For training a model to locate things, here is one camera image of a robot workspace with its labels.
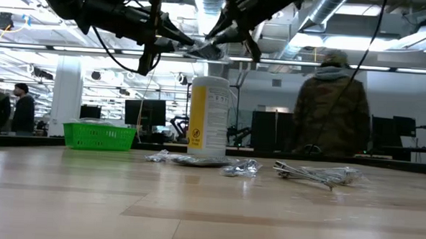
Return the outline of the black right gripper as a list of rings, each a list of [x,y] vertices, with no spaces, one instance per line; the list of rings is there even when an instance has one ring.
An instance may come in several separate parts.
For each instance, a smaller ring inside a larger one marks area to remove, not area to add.
[[[271,16],[263,6],[263,0],[226,0],[227,11],[220,13],[216,25],[205,36],[214,45],[238,42],[245,46],[252,60],[260,61],[261,51],[252,32]]]

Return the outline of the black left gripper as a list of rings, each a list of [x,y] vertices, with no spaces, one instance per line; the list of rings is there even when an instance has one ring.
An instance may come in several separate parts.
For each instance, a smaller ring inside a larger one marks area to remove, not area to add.
[[[143,7],[140,5],[141,11],[148,15],[146,19],[147,27],[144,31],[143,54],[139,59],[137,68],[141,76],[146,76],[149,71],[156,68],[162,53],[174,53],[184,46],[192,46],[195,43],[193,39],[185,35],[173,24],[168,13],[163,13],[162,27],[160,16],[163,0],[148,1],[150,6]]]

